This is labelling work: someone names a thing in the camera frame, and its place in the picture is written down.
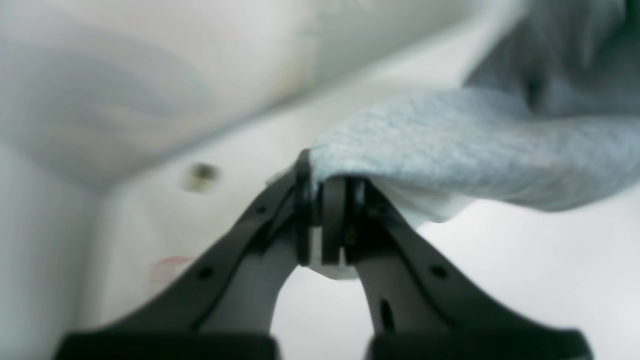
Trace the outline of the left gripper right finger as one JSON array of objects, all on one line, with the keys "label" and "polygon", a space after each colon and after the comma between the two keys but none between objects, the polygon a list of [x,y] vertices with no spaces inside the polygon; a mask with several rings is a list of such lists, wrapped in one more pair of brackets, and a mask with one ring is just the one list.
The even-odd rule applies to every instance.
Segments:
[{"label": "left gripper right finger", "polygon": [[489,296],[423,239],[370,182],[322,189],[324,261],[338,240],[365,290],[367,360],[591,360],[578,330],[544,325]]}]

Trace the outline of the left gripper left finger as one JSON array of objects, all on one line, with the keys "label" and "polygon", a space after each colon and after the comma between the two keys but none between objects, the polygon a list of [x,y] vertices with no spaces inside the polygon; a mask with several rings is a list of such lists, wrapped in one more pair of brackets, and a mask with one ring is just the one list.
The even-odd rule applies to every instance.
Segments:
[{"label": "left gripper left finger", "polygon": [[164,291],[94,331],[67,335],[57,360],[279,360],[279,292],[309,265],[310,152],[267,186],[220,240]]}]

